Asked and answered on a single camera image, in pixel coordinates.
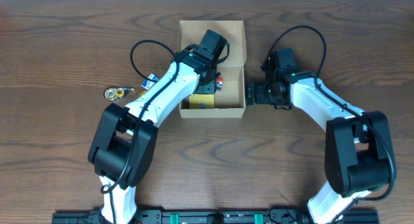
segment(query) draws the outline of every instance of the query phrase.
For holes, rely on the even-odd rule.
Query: small object in box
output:
[[[189,97],[190,109],[213,109],[214,95],[192,94]]]
[[[108,101],[115,101],[125,98],[125,96],[134,91],[136,91],[134,87],[107,87],[103,92],[103,96]]]
[[[222,86],[223,86],[223,79],[222,78],[217,78],[215,80],[215,90],[216,91],[221,91]]]
[[[159,81],[159,80],[160,80],[160,78],[159,78],[157,75],[155,75],[155,74],[150,74],[150,75],[148,76],[148,78],[149,78],[149,79],[152,79],[152,80],[154,80],[154,81]],[[145,80],[144,82],[142,82],[141,86],[142,86],[144,89],[149,90],[149,88],[151,88],[151,86],[153,86],[154,84],[155,84],[155,82],[151,82],[151,81],[149,81],[149,80]]]

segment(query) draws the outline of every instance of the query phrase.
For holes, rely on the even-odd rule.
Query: yellow object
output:
[[[116,97],[123,97],[125,94],[125,91],[123,89],[116,89]]]
[[[190,109],[213,109],[214,95],[190,95]]]
[[[139,95],[138,98],[141,97],[143,94],[147,93],[147,91],[142,91]]]

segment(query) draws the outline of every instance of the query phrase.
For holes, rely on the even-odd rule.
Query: cardboard box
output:
[[[199,44],[210,29],[227,39],[230,54],[217,66],[223,78],[223,88],[214,94],[214,109],[190,109],[188,98],[180,103],[181,118],[241,118],[246,109],[245,72],[246,37],[243,21],[180,21],[178,50]],[[220,58],[226,56],[224,48]]]

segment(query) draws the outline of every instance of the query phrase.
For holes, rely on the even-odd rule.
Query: wood grain surface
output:
[[[414,223],[414,0],[0,1],[0,223],[50,223],[57,210],[103,203],[87,162],[107,85],[140,87],[129,50],[142,39],[177,47],[181,19],[244,20],[246,82],[272,42],[307,24],[328,44],[324,83],[389,120],[398,177],[390,197],[361,202],[382,223]],[[314,70],[321,43],[308,30],[282,40]],[[163,74],[170,55],[136,53],[144,73]],[[249,106],[242,119],[185,119],[161,126],[141,205],[165,209],[302,205],[325,182],[325,134],[299,109]]]

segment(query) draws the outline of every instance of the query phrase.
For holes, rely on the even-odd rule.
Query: green connector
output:
[[[263,224],[263,214],[254,214],[254,224]]]
[[[179,215],[178,214],[172,214],[169,216],[169,223],[170,224],[179,224]]]

